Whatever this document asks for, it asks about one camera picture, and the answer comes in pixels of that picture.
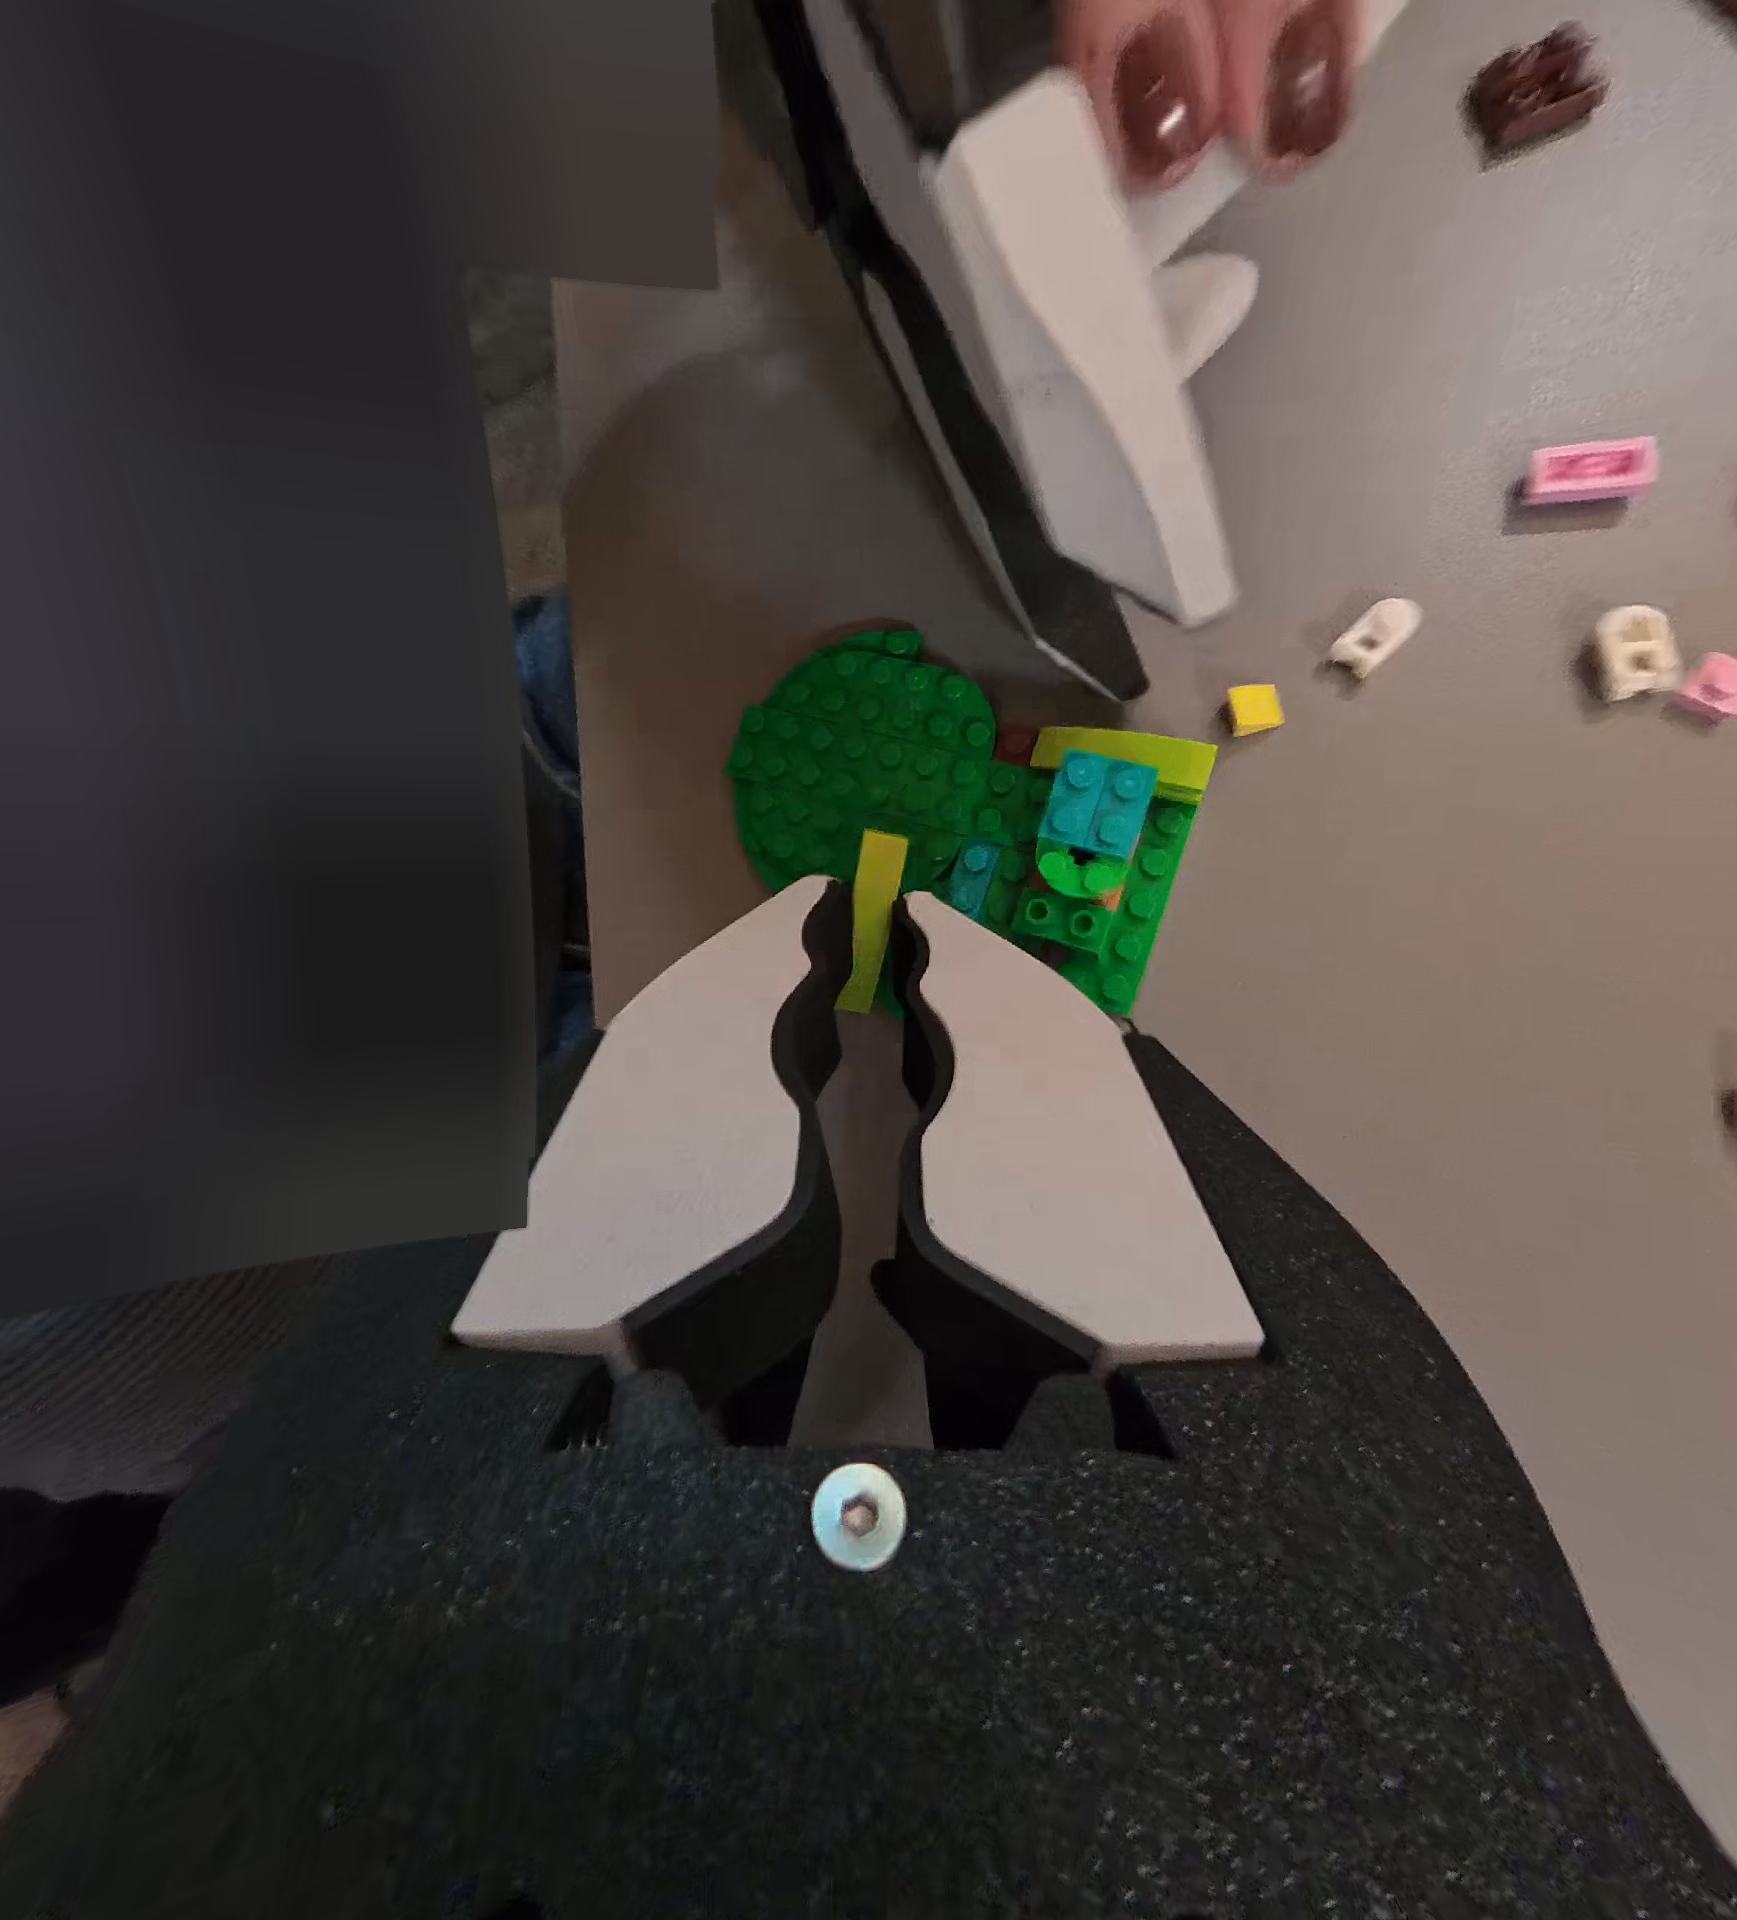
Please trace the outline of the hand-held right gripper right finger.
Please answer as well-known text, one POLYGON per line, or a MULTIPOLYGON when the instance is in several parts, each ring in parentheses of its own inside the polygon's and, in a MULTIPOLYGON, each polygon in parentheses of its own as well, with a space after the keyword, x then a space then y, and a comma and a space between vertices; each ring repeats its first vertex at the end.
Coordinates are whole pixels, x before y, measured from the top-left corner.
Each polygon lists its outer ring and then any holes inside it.
POLYGON ((1265 1329, 1114 1018, 944 901, 895 913, 901 1223, 1088 1370, 1250 1363, 1265 1329))

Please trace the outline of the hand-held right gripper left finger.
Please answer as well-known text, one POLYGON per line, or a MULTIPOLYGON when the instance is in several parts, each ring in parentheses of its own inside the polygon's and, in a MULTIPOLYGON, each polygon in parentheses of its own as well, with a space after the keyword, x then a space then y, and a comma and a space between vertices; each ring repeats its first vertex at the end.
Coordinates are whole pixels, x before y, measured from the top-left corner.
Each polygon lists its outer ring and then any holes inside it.
POLYGON ((603 1033, 526 1221, 451 1324, 617 1370, 768 1370, 836 1285, 817 1098, 838 1061, 840 882, 807 876, 689 951, 603 1033))

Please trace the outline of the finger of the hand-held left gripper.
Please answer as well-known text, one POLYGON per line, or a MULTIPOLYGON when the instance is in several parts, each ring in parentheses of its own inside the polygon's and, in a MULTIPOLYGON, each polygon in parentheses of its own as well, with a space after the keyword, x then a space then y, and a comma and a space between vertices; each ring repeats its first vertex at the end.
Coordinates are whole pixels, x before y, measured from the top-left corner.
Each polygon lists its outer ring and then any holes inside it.
POLYGON ((922 285, 856 264, 852 294, 1003 612, 1098 699, 1143 699, 1151 676, 1116 592, 1050 545, 922 285))
POLYGON ((1058 67, 964 122, 929 193, 1050 547, 1178 626, 1216 620, 1238 588, 1189 383, 1245 319, 1245 261, 1147 261, 1058 67))

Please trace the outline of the lime green lego plate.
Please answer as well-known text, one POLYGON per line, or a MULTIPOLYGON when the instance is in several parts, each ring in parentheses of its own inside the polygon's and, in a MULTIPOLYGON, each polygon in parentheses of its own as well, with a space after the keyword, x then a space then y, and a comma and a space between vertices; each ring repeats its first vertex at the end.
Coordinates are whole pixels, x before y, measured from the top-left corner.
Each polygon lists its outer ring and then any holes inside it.
POLYGON ((869 1014, 877 1005, 893 913, 903 898, 909 843, 903 835, 869 828, 859 843, 852 878, 852 949, 847 985, 835 998, 838 1014, 869 1014))

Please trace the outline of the green lego build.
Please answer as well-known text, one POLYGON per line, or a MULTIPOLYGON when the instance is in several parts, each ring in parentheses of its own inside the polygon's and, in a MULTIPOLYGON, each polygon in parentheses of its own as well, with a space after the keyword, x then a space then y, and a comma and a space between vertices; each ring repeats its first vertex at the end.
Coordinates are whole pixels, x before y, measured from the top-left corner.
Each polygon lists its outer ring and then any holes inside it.
POLYGON ((1214 764, 1200 740, 1006 722, 921 633, 870 629, 743 711, 727 776, 770 894, 848 882, 862 840, 893 839, 904 894, 933 894, 1126 1023, 1214 764))

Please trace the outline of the white rounded lego plate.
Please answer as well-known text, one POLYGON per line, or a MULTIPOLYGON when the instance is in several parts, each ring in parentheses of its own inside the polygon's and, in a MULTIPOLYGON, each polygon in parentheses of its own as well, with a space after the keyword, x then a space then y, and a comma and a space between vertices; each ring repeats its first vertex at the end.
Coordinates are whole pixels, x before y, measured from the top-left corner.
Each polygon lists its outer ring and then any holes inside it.
POLYGON ((1326 667, 1366 682, 1391 660, 1422 629, 1424 608, 1410 597, 1385 597, 1335 636, 1326 667))
POLYGON ((1602 612, 1585 662, 1590 686, 1607 706, 1671 696, 1687 671, 1669 615, 1641 602, 1602 612))

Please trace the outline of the dark brown lego plate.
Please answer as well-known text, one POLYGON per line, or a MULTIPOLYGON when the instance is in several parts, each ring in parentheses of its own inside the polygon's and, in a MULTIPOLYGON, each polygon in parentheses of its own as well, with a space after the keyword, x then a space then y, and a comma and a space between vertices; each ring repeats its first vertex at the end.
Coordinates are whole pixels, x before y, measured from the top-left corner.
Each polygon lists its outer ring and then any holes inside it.
POLYGON ((1565 23, 1486 64, 1468 88, 1465 110, 1486 154, 1505 158, 1583 124, 1607 93, 1596 36, 1565 23))

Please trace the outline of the person's left hand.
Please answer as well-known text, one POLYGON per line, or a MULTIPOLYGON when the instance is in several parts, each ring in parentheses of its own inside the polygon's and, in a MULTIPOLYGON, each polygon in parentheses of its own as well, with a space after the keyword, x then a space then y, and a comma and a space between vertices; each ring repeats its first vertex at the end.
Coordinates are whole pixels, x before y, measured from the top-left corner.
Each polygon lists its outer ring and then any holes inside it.
POLYGON ((1160 194, 1226 142, 1278 179, 1326 154, 1355 107, 1364 3, 1058 3, 1055 55, 1120 184, 1160 194))

